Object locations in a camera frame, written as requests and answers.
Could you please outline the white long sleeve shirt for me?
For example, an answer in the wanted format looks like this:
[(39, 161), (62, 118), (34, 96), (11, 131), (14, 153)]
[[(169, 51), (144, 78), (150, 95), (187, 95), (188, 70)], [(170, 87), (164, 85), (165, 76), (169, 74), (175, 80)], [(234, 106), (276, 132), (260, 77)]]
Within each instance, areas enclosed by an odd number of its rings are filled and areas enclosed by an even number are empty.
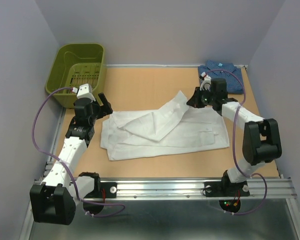
[(223, 118), (212, 108), (193, 108), (182, 91), (159, 109), (115, 111), (102, 123), (100, 146), (110, 161), (228, 148)]

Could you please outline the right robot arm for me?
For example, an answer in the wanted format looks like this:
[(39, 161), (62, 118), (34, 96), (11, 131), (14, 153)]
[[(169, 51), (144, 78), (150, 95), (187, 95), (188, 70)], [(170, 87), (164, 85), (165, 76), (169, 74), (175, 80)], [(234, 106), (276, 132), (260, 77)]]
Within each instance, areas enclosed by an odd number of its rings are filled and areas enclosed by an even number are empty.
[[(282, 144), (278, 122), (263, 118), (242, 106), (235, 98), (228, 97), (227, 83), (223, 78), (205, 80), (195, 88), (188, 106), (200, 109), (211, 106), (220, 116), (233, 122), (232, 154), (235, 167), (225, 172), (220, 182), (221, 192), (232, 195), (238, 190), (238, 183), (244, 182), (265, 164), (282, 155)], [(243, 130), (243, 159), (237, 160), (235, 153), (236, 127)]]

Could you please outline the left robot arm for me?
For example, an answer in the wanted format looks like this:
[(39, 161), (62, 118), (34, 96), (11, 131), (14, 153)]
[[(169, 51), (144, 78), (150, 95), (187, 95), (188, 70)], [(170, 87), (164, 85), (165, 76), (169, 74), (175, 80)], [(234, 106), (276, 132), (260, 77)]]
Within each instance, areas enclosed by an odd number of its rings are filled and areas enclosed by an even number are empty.
[(56, 162), (43, 181), (30, 189), (32, 215), (37, 223), (69, 225), (80, 197), (96, 197), (103, 193), (98, 173), (83, 172), (77, 179), (73, 177), (94, 136), (96, 120), (113, 113), (104, 93), (99, 93), (98, 97), (101, 102), (88, 97), (78, 97), (74, 102), (74, 117)]

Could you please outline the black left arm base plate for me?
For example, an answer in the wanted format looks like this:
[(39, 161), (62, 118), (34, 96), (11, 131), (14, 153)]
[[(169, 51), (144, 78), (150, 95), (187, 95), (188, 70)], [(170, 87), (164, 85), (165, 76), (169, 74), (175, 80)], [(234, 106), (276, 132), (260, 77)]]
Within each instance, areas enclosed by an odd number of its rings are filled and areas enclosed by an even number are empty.
[(101, 182), (99, 188), (86, 194), (85, 198), (90, 199), (115, 199), (117, 197), (118, 184), (116, 182)]

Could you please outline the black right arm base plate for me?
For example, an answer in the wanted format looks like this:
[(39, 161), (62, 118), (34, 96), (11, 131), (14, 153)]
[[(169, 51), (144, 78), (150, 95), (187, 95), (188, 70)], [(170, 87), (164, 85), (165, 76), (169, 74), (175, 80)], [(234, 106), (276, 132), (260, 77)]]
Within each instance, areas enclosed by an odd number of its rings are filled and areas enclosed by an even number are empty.
[(204, 183), (202, 190), (204, 196), (208, 198), (216, 197), (249, 197), (250, 191), (246, 181), (241, 183), (222, 183), (221, 181), (208, 181)]

